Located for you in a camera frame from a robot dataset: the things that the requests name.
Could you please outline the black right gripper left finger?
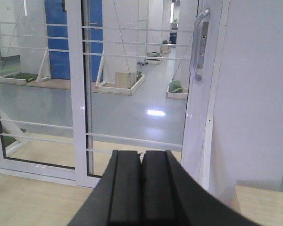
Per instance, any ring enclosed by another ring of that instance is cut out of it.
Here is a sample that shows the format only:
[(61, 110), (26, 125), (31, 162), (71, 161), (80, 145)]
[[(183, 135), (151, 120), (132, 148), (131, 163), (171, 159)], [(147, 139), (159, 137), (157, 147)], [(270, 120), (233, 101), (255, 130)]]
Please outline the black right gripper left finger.
[(102, 178), (69, 225), (141, 225), (141, 162), (136, 151), (113, 151)]

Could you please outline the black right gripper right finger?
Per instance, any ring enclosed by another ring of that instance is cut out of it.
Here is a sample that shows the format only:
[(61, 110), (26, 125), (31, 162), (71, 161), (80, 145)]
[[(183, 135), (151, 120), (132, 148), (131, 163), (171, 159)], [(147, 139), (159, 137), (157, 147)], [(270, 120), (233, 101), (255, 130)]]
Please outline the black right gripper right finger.
[(203, 189), (170, 151), (147, 151), (142, 178), (144, 226), (256, 225)]

